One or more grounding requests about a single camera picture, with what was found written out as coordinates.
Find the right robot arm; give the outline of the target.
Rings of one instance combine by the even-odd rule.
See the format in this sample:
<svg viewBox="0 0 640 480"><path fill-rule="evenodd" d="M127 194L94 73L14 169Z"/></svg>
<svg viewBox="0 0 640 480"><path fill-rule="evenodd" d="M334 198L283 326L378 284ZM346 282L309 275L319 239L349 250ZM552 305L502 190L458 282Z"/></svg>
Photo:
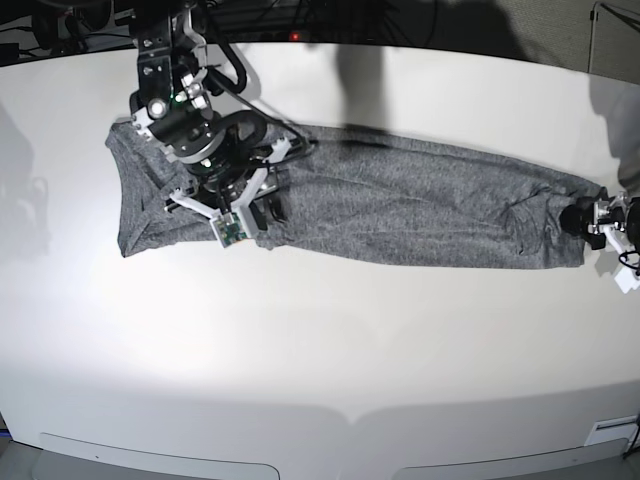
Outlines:
<svg viewBox="0 0 640 480"><path fill-rule="evenodd" d="M222 247L256 238L267 228L259 200L278 192L278 166L307 155L310 139L250 102L215 110L214 98L238 99L248 76L206 2L136 1L129 33L138 50L133 126L195 179L170 193L166 211L204 218Z"/></svg>

